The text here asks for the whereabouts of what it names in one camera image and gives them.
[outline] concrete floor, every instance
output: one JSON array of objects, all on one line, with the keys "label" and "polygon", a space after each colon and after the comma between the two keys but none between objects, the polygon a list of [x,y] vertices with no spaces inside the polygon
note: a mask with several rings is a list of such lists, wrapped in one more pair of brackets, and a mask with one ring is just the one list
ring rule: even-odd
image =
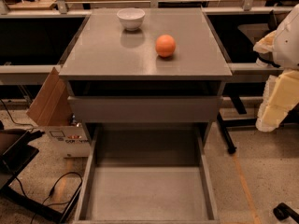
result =
[{"label": "concrete floor", "polygon": [[[258,102],[248,100],[246,106],[253,117]],[[12,117],[20,123],[31,122],[24,105],[9,105]],[[221,110],[224,119],[237,117],[230,103]],[[0,120],[5,128],[17,127],[0,105]],[[261,133],[254,127],[230,129],[237,152],[229,155],[217,123],[214,123],[206,142],[205,153],[210,169],[218,214],[221,224],[276,224],[295,223],[291,218],[279,222],[273,208],[284,202],[299,209],[299,129],[288,125],[271,133]],[[19,175],[29,197],[43,202],[55,181],[64,173],[84,174],[86,158],[65,159],[51,144],[49,138],[31,142],[39,149],[37,156]],[[68,201],[79,180],[76,176],[64,178],[47,203]],[[11,187],[21,191],[17,182]],[[30,223],[33,213],[0,197],[0,223]],[[68,219],[73,220],[74,213]],[[33,223],[52,223],[36,216]]]}]

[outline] drawer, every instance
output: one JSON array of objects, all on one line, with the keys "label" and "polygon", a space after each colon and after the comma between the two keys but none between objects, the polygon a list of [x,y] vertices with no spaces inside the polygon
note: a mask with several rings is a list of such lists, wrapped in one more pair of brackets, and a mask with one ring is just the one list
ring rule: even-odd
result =
[{"label": "drawer", "polygon": [[74,223],[219,224],[199,132],[185,124],[102,126]]},{"label": "drawer", "polygon": [[84,122],[202,122],[216,120],[222,99],[207,97],[69,97]]}]

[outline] box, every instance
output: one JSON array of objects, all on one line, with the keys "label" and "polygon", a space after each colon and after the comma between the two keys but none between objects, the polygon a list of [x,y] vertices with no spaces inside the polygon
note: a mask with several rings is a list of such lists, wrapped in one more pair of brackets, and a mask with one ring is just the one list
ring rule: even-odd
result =
[{"label": "box", "polygon": [[65,158],[88,157],[90,143],[82,127],[70,126],[73,112],[68,92],[55,68],[49,73],[27,115],[49,136],[51,145]]}]

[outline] orange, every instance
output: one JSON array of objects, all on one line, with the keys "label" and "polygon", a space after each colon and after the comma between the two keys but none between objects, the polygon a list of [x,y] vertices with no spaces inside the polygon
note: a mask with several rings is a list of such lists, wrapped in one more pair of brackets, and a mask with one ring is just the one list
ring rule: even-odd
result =
[{"label": "orange", "polygon": [[176,41],[171,35],[160,35],[156,40],[156,51],[161,57],[171,56],[176,49]]}]

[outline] bowl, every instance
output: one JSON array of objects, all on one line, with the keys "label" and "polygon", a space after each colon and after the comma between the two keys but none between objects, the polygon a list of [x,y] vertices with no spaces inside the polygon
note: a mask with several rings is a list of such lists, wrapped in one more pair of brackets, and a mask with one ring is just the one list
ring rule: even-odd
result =
[{"label": "bowl", "polygon": [[137,30],[141,26],[145,15],[144,10],[139,8],[125,8],[117,13],[121,25],[128,31]]}]

